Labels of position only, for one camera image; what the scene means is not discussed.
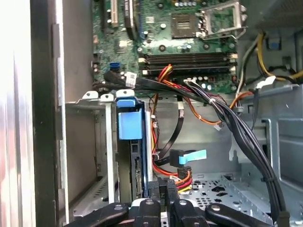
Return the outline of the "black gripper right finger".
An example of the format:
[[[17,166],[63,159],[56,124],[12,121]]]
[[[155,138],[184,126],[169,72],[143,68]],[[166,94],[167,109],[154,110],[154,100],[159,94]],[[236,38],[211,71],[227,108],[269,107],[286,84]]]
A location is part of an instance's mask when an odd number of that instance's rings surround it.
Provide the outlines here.
[[[270,227],[271,225],[219,203],[204,210],[181,199],[172,180],[167,181],[167,213],[170,227]]]

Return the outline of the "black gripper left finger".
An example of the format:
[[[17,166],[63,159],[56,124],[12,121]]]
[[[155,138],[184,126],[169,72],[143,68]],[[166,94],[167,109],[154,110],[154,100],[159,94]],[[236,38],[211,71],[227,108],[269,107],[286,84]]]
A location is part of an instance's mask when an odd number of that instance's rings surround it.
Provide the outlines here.
[[[160,227],[161,204],[158,181],[148,183],[148,197],[131,205],[111,203],[69,224],[67,227]]]

